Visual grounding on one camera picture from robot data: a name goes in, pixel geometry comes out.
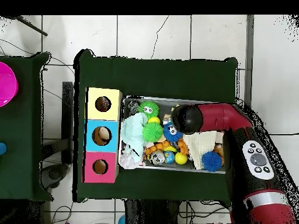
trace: beige cloth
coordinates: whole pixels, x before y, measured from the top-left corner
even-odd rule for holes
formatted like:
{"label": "beige cloth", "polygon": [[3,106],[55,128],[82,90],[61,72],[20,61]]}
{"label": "beige cloth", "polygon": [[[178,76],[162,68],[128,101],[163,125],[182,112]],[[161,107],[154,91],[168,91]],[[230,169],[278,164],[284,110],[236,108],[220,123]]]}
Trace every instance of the beige cloth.
{"label": "beige cloth", "polygon": [[203,154],[213,151],[215,147],[217,131],[195,132],[192,135],[183,135],[183,140],[189,149],[190,158],[195,169],[203,169],[201,157]]}

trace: green spiky ball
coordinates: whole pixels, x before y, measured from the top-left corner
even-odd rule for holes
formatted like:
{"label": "green spiky ball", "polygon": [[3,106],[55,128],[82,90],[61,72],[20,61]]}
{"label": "green spiky ball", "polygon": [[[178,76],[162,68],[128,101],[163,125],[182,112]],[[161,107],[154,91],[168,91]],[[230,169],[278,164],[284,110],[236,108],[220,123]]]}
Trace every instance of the green spiky ball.
{"label": "green spiky ball", "polygon": [[163,128],[157,122],[150,122],[145,125],[142,131],[146,142],[156,142],[163,134]]}
{"label": "green spiky ball", "polygon": [[138,106],[138,111],[140,113],[145,113],[147,118],[152,118],[158,116],[159,107],[152,101],[145,101],[142,102],[140,106]]}

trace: pink object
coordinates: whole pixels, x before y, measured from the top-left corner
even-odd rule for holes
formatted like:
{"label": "pink object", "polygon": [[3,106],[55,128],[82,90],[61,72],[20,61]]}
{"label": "pink object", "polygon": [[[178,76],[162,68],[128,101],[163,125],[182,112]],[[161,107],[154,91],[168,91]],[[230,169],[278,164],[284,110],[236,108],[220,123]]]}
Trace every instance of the pink object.
{"label": "pink object", "polygon": [[0,62],[0,107],[8,104],[18,92],[18,82],[12,69]]}
{"label": "pink object", "polygon": [[[116,178],[116,153],[114,152],[88,152],[85,159],[85,179],[84,183],[114,183]],[[96,174],[92,165],[97,160],[105,160],[108,169],[105,174]]]}

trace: blue box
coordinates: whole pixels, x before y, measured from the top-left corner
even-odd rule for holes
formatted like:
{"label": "blue box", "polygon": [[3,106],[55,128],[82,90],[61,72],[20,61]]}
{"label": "blue box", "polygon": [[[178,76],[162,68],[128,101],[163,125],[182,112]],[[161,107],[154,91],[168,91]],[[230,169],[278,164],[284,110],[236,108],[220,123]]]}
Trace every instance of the blue box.
{"label": "blue box", "polygon": [[[97,145],[92,140],[92,133],[97,127],[107,127],[112,135],[110,142],[104,146]],[[91,152],[118,152],[119,122],[105,120],[87,120],[86,151]]]}

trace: orange toy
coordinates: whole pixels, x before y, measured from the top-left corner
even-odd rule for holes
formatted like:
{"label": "orange toy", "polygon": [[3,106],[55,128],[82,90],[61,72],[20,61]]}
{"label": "orange toy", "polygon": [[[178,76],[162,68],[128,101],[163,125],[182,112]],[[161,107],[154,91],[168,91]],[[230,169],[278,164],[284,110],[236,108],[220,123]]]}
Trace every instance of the orange toy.
{"label": "orange toy", "polygon": [[222,160],[222,165],[224,164],[224,152],[223,147],[220,143],[216,144],[213,150],[215,153],[219,154]]}
{"label": "orange toy", "polygon": [[185,144],[185,142],[183,141],[183,138],[180,138],[180,140],[178,140],[178,147],[180,147],[181,154],[183,154],[183,155],[189,154],[189,149],[188,149],[187,145]]}
{"label": "orange toy", "polygon": [[145,155],[149,155],[149,154],[151,154],[152,152],[155,152],[155,151],[160,151],[161,149],[167,148],[170,145],[171,145],[171,143],[168,142],[168,141],[160,142],[158,144],[155,144],[154,146],[151,146],[151,147],[147,148],[145,150]]}

